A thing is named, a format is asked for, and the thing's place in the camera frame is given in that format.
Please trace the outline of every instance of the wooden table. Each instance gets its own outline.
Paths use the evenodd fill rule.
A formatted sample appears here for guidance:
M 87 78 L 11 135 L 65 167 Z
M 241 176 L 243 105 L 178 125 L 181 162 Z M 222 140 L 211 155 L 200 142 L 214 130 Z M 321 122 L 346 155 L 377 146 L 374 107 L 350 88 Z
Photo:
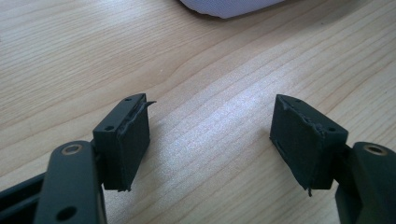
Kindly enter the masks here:
M 396 148 L 396 1 L 290 0 L 231 20 L 177 0 L 0 1 L 0 190 L 145 92 L 151 144 L 109 223 L 338 223 L 268 139 L 277 93 Z

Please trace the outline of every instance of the wood grain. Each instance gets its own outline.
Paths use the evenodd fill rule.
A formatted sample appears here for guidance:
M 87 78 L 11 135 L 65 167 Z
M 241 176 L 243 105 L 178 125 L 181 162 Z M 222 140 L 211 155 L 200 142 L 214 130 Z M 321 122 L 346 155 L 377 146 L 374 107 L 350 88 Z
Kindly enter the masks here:
M 277 93 L 396 148 L 396 2 L 289 0 L 231 20 L 177 0 L 0 1 L 0 190 L 146 92 L 152 142 L 109 223 L 338 223 L 268 136 Z

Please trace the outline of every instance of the white object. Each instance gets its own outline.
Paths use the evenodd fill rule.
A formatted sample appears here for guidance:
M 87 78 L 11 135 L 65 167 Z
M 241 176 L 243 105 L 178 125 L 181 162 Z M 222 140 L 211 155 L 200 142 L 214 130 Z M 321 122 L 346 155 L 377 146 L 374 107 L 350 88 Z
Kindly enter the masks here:
M 201 14 L 227 19 L 263 7 L 283 2 L 283 0 L 180 0 L 186 7 Z

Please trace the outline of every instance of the black plastic arm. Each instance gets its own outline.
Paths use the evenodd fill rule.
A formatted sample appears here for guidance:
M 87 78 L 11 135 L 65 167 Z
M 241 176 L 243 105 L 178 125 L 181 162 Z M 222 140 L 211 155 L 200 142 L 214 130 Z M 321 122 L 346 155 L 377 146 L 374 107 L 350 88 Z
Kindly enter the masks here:
M 396 223 L 396 153 L 372 143 L 346 145 L 347 130 L 305 102 L 278 95 L 270 138 L 299 184 L 329 189 L 342 223 Z
M 149 146 L 146 94 L 119 102 L 91 142 L 56 148 L 45 174 L 0 192 L 0 223 L 106 223 L 102 184 L 130 190 Z

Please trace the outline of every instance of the light wood surface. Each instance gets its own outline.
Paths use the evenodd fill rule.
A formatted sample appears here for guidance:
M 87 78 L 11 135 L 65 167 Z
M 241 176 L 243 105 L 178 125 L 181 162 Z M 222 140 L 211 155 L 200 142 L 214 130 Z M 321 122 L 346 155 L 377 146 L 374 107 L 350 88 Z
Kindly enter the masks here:
M 338 223 L 268 139 L 277 93 L 396 148 L 396 1 L 290 0 L 231 20 L 177 0 L 0 1 L 0 190 L 145 92 L 151 144 L 109 223 Z

